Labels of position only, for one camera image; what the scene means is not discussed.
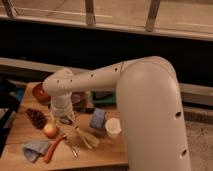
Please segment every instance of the wooden tabletop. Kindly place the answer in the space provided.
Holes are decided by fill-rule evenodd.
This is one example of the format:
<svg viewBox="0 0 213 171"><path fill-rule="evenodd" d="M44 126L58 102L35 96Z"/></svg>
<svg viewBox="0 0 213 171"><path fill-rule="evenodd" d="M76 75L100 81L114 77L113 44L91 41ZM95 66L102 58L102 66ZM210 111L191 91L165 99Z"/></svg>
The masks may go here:
<svg viewBox="0 0 213 171"><path fill-rule="evenodd" d="M48 138L41 130L33 127L26 115L26 109L39 109L45 114L48 120L51 118L47 105L38 103L32 95L32 88L36 84L29 83L27 85L19 112L16 115L0 159L1 170L57 170L127 165L127 155L123 145L122 134L116 139L110 139L105 132L98 133L89 127L91 115L86 113L77 113L76 122L82 130L91 132L100 138L100 144L97 148L92 150L87 149L72 126L60 124L60 128L71 137L79 157L75 158L70 148L64 142L60 142L49 164L43 162L42 156L34 164L27 161L22 151L23 143L30 140L48 140ZM118 117L115 107L106 107L103 109L106 110L106 119Z"/></svg>

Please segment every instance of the brown bowl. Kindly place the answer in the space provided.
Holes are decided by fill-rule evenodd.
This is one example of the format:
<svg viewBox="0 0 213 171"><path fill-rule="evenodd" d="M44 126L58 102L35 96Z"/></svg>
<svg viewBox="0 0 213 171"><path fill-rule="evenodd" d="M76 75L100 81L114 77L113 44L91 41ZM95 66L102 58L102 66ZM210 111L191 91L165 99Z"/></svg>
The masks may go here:
<svg viewBox="0 0 213 171"><path fill-rule="evenodd" d="M40 103L46 103L50 101L50 96L44 92L42 87L42 83L38 83L32 90L33 96L38 100Z"/></svg>

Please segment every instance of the blue block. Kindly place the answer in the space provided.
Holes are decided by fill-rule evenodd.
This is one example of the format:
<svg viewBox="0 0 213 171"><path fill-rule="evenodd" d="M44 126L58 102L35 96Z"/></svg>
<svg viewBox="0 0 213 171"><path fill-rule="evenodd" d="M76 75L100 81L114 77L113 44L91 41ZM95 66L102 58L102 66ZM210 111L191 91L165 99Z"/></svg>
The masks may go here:
<svg viewBox="0 0 213 171"><path fill-rule="evenodd" d="M92 119L90 121L90 127L95 129L102 129L105 122L105 110L95 108Z"/></svg>

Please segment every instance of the cup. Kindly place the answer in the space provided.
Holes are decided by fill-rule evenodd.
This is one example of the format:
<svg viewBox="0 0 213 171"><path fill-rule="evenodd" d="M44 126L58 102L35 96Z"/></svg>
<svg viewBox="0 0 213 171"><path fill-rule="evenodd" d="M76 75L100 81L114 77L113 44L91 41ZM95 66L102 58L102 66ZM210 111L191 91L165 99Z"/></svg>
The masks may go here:
<svg viewBox="0 0 213 171"><path fill-rule="evenodd" d="M120 120L118 118L110 118L105 123L105 129L110 138L116 138L121 132Z"/></svg>

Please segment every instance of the gray cloth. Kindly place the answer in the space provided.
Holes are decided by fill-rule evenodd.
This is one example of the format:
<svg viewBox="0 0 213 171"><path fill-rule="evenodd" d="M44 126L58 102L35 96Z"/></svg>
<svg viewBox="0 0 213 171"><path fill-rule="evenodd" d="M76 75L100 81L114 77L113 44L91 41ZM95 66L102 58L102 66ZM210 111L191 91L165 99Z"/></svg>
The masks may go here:
<svg viewBox="0 0 213 171"><path fill-rule="evenodd" d="M46 153L49 146L49 141L28 141L23 144L23 153L28 161L34 163L40 155Z"/></svg>

